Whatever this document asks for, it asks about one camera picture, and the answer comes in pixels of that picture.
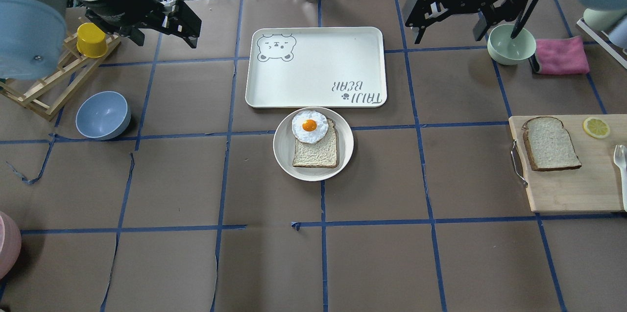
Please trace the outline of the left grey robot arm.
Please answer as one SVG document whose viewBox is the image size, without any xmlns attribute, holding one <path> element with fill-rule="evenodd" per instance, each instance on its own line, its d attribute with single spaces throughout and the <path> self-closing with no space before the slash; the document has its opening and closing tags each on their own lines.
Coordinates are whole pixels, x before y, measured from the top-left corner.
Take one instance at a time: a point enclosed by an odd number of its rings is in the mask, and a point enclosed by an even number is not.
<svg viewBox="0 0 627 312">
<path fill-rule="evenodd" d="M 197 47 L 201 19 L 183 0 L 78 0 L 87 19 L 107 35 L 144 44 L 144 29 Z M 56 71 L 67 33 L 68 0 L 0 0 L 2 80 L 35 80 Z"/>
</svg>

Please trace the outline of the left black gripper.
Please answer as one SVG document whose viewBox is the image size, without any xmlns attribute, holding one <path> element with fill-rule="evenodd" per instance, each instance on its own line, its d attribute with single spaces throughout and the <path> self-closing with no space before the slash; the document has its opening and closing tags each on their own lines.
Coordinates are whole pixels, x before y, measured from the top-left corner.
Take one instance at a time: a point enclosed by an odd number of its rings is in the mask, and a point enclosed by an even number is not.
<svg viewBox="0 0 627 312">
<path fill-rule="evenodd" d="M 107 34 L 144 46 L 144 29 L 181 38 L 197 48 L 202 21 L 184 0 L 101 0 L 91 3 L 91 22 Z"/>
</svg>

